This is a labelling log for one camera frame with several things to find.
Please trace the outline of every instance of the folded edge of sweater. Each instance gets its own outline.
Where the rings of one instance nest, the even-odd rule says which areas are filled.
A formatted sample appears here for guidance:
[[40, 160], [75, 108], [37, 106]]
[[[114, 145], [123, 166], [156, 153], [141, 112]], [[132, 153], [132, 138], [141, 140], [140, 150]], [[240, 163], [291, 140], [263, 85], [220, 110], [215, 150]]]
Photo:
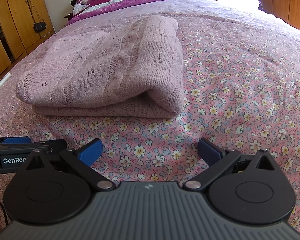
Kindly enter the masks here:
[[175, 19], [153, 15], [117, 33], [63, 37], [69, 46], [54, 41], [21, 76], [17, 96], [40, 115], [175, 116], [184, 97], [177, 29]]

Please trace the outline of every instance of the bed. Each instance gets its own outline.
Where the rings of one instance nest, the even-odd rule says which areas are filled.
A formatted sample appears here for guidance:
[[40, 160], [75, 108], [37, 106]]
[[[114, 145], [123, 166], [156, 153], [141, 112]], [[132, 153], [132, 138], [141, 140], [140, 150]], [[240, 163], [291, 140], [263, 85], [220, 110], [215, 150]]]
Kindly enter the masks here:
[[[300, 31], [257, 8], [213, 0], [164, 0], [78, 20], [70, 32], [115, 31], [145, 15], [178, 21], [184, 56], [184, 109], [171, 119], [38, 116], [17, 99], [20, 75], [47, 42], [20, 61], [0, 89], [0, 136], [64, 138], [82, 147], [93, 138], [103, 154], [92, 166], [110, 180], [184, 183], [207, 168], [202, 137], [254, 154], [270, 148], [296, 192], [289, 219], [300, 232]], [[0, 198], [11, 174], [0, 176]]]

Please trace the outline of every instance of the white tube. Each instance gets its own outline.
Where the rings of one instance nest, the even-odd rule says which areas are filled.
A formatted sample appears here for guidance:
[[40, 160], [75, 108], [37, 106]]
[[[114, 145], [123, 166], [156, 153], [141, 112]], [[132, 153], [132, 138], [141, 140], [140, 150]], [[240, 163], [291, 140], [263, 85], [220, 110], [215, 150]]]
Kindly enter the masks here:
[[2, 87], [2, 85], [8, 81], [9, 78], [11, 78], [12, 75], [10, 72], [8, 72], [1, 80], [0, 80], [0, 87]]

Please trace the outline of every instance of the black handbag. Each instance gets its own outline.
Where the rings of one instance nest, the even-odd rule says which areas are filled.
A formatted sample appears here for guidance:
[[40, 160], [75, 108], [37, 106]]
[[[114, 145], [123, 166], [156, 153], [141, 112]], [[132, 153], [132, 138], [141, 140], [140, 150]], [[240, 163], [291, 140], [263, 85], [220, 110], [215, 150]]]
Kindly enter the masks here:
[[39, 33], [45, 30], [47, 28], [47, 25], [45, 22], [39, 22], [39, 23], [35, 23], [33, 25], [33, 28], [34, 28], [34, 32]]

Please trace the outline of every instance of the wooden baseboard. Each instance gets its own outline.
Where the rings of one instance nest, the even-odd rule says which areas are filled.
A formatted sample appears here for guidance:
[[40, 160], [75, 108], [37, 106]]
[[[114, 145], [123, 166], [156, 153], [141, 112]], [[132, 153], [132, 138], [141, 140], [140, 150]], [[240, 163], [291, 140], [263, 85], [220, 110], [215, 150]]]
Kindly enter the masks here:
[[46, 36], [41, 38], [40, 40], [36, 41], [34, 44], [32, 44], [28, 49], [26, 49], [26, 52], [28, 55], [34, 51], [41, 43], [44, 43], [47, 39], [49, 39], [53, 34], [55, 34], [54, 31], [49, 32]]
[[9, 67], [7, 67], [1, 74], [0, 79], [2, 79], [20, 60], [25, 58], [27, 56], [27, 53], [22, 53], [14, 62], [12, 62]]

